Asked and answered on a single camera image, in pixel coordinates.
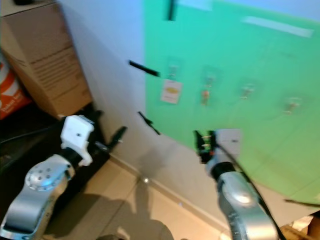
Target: baseboard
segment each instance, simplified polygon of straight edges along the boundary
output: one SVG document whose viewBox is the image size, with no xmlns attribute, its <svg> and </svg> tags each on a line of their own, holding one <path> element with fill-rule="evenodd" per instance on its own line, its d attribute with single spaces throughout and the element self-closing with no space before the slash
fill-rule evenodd
<svg viewBox="0 0 320 240">
<path fill-rule="evenodd" d="M 110 161 L 117 164 L 121 168 L 125 169 L 129 173 L 133 174 L 134 176 L 137 177 L 137 179 L 141 178 L 141 175 L 139 174 L 139 172 L 137 171 L 137 169 L 135 167 L 133 167 L 132 165 L 128 164 L 127 162 L 121 160 L 120 158 L 118 158 L 114 154 L 111 154 L 111 156 L 112 156 L 112 158 L 110 159 Z M 211 225 L 213 228 L 221 231 L 224 235 L 227 235 L 227 236 L 230 235 L 229 234 L 229 227 L 224 222 L 221 222 L 220 220 L 209 215 L 204 210 L 195 206 L 187 199 L 181 197 L 180 195 L 178 195 L 175 192 L 173 192 L 172 190 L 170 190 L 168 187 L 162 185 L 160 182 L 158 182 L 154 179 L 150 179 L 148 184 L 151 185 L 153 188 L 155 188 L 160 193 L 162 193 L 163 195 L 165 195 L 166 197 L 168 197 L 169 199 L 171 199 L 172 201 L 174 201 L 175 203 L 181 205 L 184 209 L 188 210 L 189 212 L 191 212 L 192 214 L 197 216 L 199 219 L 203 220 L 205 223 L 207 223 L 207 224 Z"/>
</svg>

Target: green backdrop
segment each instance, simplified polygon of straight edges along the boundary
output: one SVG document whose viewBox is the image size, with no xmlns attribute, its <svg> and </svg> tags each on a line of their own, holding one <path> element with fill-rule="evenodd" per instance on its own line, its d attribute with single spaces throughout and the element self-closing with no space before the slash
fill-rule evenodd
<svg viewBox="0 0 320 240">
<path fill-rule="evenodd" d="M 320 23 L 214 1 L 212 11 L 145 0 L 146 113 L 163 134 L 194 148 L 193 130 L 240 128 L 239 162 L 258 182 L 298 201 L 320 202 Z M 243 23 L 254 16 L 312 29 L 301 37 Z M 170 66 L 183 83 L 178 104 L 161 101 Z M 215 76 L 202 105 L 206 74 Z M 241 99 L 243 87 L 254 91 Z M 284 114 L 288 99 L 300 106 Z"/>
</svg>

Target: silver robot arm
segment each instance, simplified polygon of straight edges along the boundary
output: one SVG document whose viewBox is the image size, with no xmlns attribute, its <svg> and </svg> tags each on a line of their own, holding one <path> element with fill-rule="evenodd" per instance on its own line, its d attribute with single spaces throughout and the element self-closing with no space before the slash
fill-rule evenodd
<svg viewBox="0 0 320 240">
<path fill-rule="evenodd" d="M 120 128 L 106 146 L 92 141 L 93 121 L 78 115 L 66 117 L 61 132 L 61 152 L 28 171 L 22 191 L 9 206 L 1 223 L 0 239 L 40 240 L 57 199 L 66 190 L 76 169 L 88 166 L 93 161 L 89 152 L 101 150 L 109 153 L 126 129 L 125 126 Z"/>
<path fill-rule="evenodd" d="M 195 133 L 198 155 L 207 174 L 217 183 L 218 204 L 229 223 L 232 239 L 278 240 L 275 223 L 259 204 L 260 196 L 236 171 L 230 156 L 219 148 L 219 131 L 210 131 L 204 137 Z"/>
</svg>

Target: tiled floor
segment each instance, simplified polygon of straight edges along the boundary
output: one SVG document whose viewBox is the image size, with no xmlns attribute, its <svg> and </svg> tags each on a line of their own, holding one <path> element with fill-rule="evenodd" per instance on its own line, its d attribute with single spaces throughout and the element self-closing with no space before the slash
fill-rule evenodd
<svg viewBox="0 0 320 240">
<path fill-rule="evenodd" d="M 218 240 L 220 232 L 108 161 L 48 226 L 44 240 Z"/>
</svg>

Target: orange bag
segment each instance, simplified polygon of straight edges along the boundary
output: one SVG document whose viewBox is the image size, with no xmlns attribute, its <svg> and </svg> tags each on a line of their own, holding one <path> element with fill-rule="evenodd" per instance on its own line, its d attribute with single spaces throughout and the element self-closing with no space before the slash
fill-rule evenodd
<svg viewBox="0 0 320 240">
<path fill-rule="evenodd" d="M 0 54 L 0 120 L 31 103 L 20 88 L 15 72 Z"/>
</svg>

